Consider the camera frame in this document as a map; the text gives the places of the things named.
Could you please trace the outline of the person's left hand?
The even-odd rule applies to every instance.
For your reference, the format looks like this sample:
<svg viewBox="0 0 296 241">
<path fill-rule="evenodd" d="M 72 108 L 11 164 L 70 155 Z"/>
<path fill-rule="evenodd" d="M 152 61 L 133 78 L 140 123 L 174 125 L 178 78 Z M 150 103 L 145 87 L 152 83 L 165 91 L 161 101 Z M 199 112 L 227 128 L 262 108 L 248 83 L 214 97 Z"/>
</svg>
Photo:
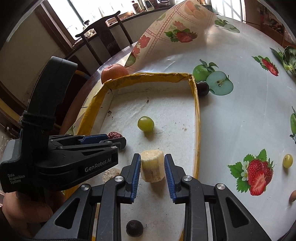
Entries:
<svg viewBox="0 0 296 241">
<path fill-rule="evenodd" d="M 65 195 L 61 191 L 37 198 L 20 198 L 16 192 L 11 192 L 4 195 L 2 211 L 12 228 L 25 233 L 28 223 L 48 221 L 64 202 Z"/>
</svg>

